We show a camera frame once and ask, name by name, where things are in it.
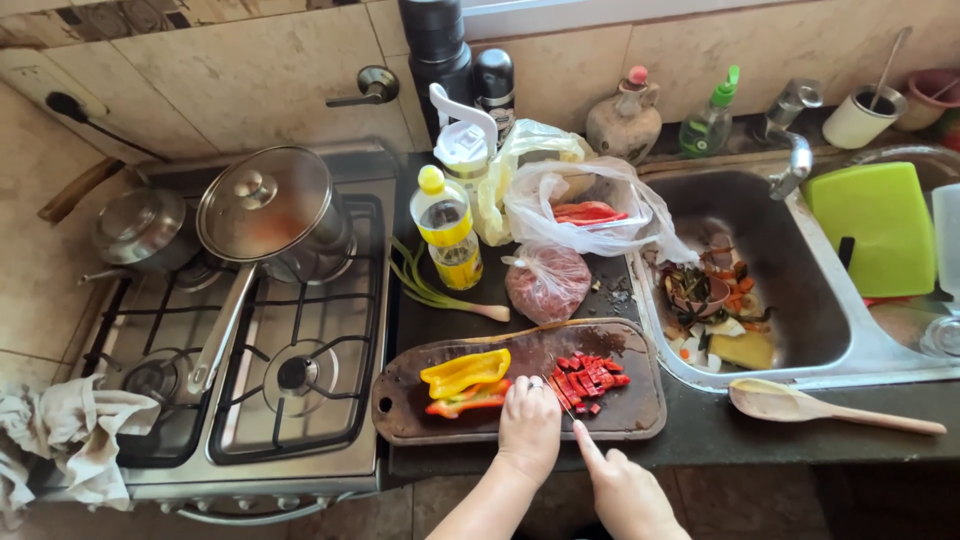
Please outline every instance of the window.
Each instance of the window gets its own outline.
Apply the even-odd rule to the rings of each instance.
[[[467,40],[557,32],[789,0],[463,0]]]

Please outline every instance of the stainless steel pot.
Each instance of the stainless steel pot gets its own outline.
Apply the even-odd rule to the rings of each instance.
[[[326,165],[298,146],[263,150],[221,173],[200,202],[197,232],[210,253],[242,264],[187,378],[192,394],[213,383],[257,272],[281,282],[326,282],[346,269],[356,248]]]
[[[105,262],[140,274],[180,270],[201,250],[196,211],[168,189],[136,189],[108,202],[93,229]]]

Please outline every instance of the gas stove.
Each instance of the gas stove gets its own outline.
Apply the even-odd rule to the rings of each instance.
[[[369,400],[386,358],[396,165],[372,141],[311,150],[324,159],[347,205],[354,255],[323,284],[258,278],[229,358],[202,396],[186,391],[185,378],[236,267],[203,252],[174,275],[120,280],[107,295],[74,377],[102,373],[105,388],[162,405],[150,434],[118,439],[117,461],[135,502],[246,524],[377,491]],[[217,174],[241,158],[140,173],[196,205]],[[41,498],[68,500],[52,465],[35,469],[31,487]]]

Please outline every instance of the black countertop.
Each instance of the black countertop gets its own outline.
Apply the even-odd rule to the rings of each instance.
[[[408,216],[407,201],[416,189],[417,171],[433,162],[429,154],[409,156],[399,176],[397,216]],[[397,219],[395,230],[408,246],[419,234],[408,218]],[[515,244],[499,248],[484,246],[484,277],[471,290],[457,295],[476,303],[508,306],[503,278],[503,255]],[[628,268],[624,258],[585,256],[595,278],[605,285],[590,292],[573,318],[620,316],[639,322],[636,304],[629,298]],[[420,270],[439,283],[433,265],[422,260]],[[627,290],[625,302],[612,303]],[[519,331],[534,326],[514,312],[510,323],[498,323],[472,313],[425,307],[405,295],[399,300],[396,318],[396,351],[443,339],[480,337]],[[812,392],[833,404],[865,408],[901,416],[940,422],[948,434],[930,437],[894,430],[818,420],[779,424],[750,418],[738,412],[726,395],[695,390],[661,371],[666,398],[666,427],[647,441],[600,444],[616,447],[637,463],[661,465],[723,465],[744,463],[837,463],[954,459],[960,456],[960,381],[940,381],[891,386],[873,386]],[[396,479],[422,479],[447,475],[474,475],[486,471],[496,453],[496,444],[458,444],[421,447],[391,447],[389,471]],[[584,469],[574,443],[561,444],[556,470]]]

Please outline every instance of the spring onion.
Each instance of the spring onion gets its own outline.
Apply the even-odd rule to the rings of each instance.
[[[395,237],[390,237],[390,243],[403,255],[403,270],[401,271],[392,259],[389,260],[390,267],[393,268],[396,276],[406,285],[406,287],[403,288],[403,292],[410,298],[425,306],[436,307],[438,309],[459,309],[461,311],[486,315],[494,321],[503,323],[510,321],[510,309],[506,306],[480,306],[479,304],[456,300],[443,294],[443,292],[437,290],[437,288],[430,283],[425,282],[420,277],[420,270],[418,270],[420,257],[422,257],[426,246],[425,242],[420,243],[420,248],[417,250],[415,256],[411,255],[410,250]]]

